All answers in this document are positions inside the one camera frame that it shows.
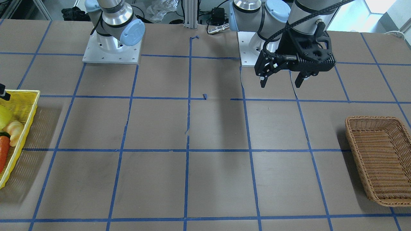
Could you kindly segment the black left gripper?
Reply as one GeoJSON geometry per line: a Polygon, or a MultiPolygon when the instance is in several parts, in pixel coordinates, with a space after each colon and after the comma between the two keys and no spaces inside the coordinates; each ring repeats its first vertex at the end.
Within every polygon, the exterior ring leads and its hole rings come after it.
{"type": "MultiPolygon", "coordinates": [[[[276,50],[274,53],[260,53],[254,66],[255,74],[260,78],[261,88],[265,88],[268,77],[280,70],[288,70],[289,61],[296,60],[295,56],[282,55],[276,50]]],[[[313,72],[299,72],[295,79],[296,88],[300,88],[305,79],[308,79],[313,72]]]]}

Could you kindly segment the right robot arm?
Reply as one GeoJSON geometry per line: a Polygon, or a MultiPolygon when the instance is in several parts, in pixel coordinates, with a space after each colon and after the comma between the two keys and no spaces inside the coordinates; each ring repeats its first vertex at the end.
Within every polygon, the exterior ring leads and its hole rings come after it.
{"type": "Polygon", "coordinates": [[[91,18],[91,36],[101,50],[118,53],[142,41],[145,24],[135,16],[132,6],[124,0],[86,0],[91,18]]]}

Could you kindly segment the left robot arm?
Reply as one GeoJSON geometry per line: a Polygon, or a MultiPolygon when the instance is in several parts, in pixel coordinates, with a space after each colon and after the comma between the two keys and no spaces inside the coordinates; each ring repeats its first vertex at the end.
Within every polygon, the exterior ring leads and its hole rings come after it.
{"type": "Polygon", "coordinates": [[[335,67],[327,28],[343,0],[233,0],[229,28],[237,32],[241,64],[262,88],[280,70],[298,72],[295,86],[335,67]]]}

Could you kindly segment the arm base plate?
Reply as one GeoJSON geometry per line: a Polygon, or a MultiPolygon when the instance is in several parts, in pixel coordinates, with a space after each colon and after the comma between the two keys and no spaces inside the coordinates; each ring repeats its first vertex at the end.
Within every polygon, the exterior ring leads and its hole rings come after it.
{"type": "Polygon", "coordinates": [[[241,66],[254,67],[265,41],[257,32],[237,32],[237,38],[241,66]]]}
{"type": "Polygon", "coordinates": [[[126,46],[114,37],[94,32],[88,41],[82,61],[94,64],[138,64],[142,41],[126,46]]]}

